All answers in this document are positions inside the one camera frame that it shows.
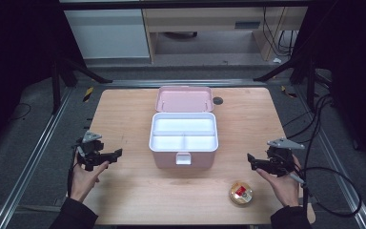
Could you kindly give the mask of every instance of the wooden table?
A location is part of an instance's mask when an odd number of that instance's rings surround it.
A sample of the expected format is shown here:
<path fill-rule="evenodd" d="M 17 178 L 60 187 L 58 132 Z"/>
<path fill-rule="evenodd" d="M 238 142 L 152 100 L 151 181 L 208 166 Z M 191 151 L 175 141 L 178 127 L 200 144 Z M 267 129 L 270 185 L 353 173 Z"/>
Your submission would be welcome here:
<path fill-rule="evenodd" d="M 210 169 L 158 169 L 149 148 L 157 89 L 106 90 L 91 131 L 101 134 L 110 153 L 123 156 L 100 176 L 85 200 L 97 224 L 270 224 L 281 208 L 270 184 L 251 170 L 247 153 L 266 159 L 268 140 L 284 136 L 269 91 L 264 88 L 215 88 L 219 147 Z M 250 184 L 246 207 L 229 198 L 237 181 Z M 309 211 L 315 221 L 314 211 Z"/>

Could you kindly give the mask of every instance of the pink lid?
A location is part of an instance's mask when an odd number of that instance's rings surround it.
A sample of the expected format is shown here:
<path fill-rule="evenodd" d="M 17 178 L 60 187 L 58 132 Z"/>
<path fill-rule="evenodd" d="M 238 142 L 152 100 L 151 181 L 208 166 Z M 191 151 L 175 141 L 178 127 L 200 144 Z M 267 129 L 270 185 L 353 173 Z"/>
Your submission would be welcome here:
<path fill-rule="evenodd" d="M 167 113 L 211 112 L 213 95 L 209 87 L 164 86 L 159 88 L 156 110 Z"/>

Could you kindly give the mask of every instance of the white wall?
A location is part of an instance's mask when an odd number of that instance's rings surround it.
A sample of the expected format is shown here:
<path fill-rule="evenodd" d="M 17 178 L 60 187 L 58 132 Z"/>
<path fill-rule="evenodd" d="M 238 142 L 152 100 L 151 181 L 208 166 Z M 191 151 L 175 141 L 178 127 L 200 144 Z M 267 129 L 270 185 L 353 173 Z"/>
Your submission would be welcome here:
<path fill-rule="evenodd" d="M 65 14 L 84 59 L 150 58 L 141 10 L 66 10 Z"/>

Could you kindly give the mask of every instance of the person's left hand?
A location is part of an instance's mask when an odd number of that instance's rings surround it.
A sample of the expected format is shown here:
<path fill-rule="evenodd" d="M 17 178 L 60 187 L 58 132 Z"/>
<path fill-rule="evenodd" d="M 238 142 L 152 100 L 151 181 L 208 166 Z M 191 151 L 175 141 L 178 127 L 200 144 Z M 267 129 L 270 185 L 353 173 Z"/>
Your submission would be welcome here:
<path fill-rule="evenodd" d="M 109 166 L 109 162 L 105 161 L 93 171 L 84 170 L 80 164 L 77 164 L 77 158 L 75 157 L 73 167 L 73 179 L 72 179 L 72 189 L 71 196 L 79 202 L 83 202 L 85 197 L 94 187 L 96 182 L 99 182 L 99 175 L 105 171 L 105 169 Z"/>

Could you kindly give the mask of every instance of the pink box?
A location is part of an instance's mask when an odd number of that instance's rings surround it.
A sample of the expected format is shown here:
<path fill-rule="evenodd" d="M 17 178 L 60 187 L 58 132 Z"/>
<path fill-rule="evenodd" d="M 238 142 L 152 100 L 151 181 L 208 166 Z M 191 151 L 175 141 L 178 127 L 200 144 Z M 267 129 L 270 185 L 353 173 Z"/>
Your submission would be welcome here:
<path fill-rule="evenodd" d="M 211 89 L 162 87 L 152 118 L 150 148 L 158 168 L 210 168 L 218 148 Z"/>

